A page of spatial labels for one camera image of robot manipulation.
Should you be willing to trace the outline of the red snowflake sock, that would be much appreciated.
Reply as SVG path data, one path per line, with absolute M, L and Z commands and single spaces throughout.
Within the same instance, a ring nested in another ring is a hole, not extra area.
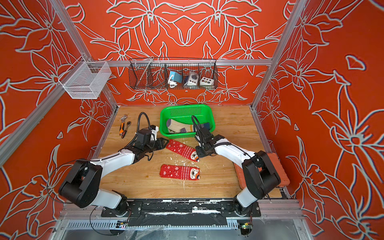
M 183 144 L 181 142 L 178 142 L 176 140 L 169 140 L 166 149 L 182 156 L 185 159 L 188 159 L 193 162 L 199 162 L 200 159 L 198 157 L 196 149 Z

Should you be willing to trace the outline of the cream striped sock purple toe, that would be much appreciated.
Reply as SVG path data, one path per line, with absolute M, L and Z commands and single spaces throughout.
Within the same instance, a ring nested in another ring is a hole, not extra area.
M 197 131 L 194 125 L 184 124 L 172 119 L 168 119 L 166 126 L 170 134 L 192 133 Z

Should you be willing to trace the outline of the green plastic basket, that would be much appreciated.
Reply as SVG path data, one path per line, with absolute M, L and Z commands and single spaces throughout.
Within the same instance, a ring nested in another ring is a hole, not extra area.
M 171 123 L 171 120 L 192 126 L 192 116 L 195 116 L 204 127 L 208 127 L 209 124 L 211 133 L 216 129 L 212 109 L 207 105 L 199 104 L 164 108 L 160 113 L 160 133 L 169 139 L 194 137 L 194 130 L 187 133 L 170 133 L 169 127 L 167 126 L 167 123 Z

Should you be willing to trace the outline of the red christmas sock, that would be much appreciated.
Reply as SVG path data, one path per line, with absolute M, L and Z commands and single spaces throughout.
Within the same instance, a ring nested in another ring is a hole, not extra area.
M 187 166 L 162 165 L 160 177 L 183 181 L 198 181 L 200 179 L 200 169 Z

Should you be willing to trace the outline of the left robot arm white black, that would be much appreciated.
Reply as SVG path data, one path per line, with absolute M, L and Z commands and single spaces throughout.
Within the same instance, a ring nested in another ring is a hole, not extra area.
M 157 137 L 157 130 L 139 130 L 131 142 L 116 154 L 90 161 L 76 160 L 59 188 L 59 195 L 79 208 L 100 206 L 122 215 L 129 204 L 124 194 L 107 191 L 100 187 L 103 177 L 138 163 L 141 159 L 152 159 L 150 154 L 163 150 L 169 140 Z

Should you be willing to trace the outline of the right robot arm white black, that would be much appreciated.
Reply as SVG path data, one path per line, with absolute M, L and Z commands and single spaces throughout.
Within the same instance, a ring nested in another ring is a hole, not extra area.
M 245 150 L 221 135 L 214 136 L 207 128 L 196 130 L 195 139 L 198 157 L 223 156 L 243 170 L 246 187 L 234 197 L 234 212 L 243 217 L 248 214 L 252 204 L 267 196 L 281 183 L 271 158 L 263 151 Z

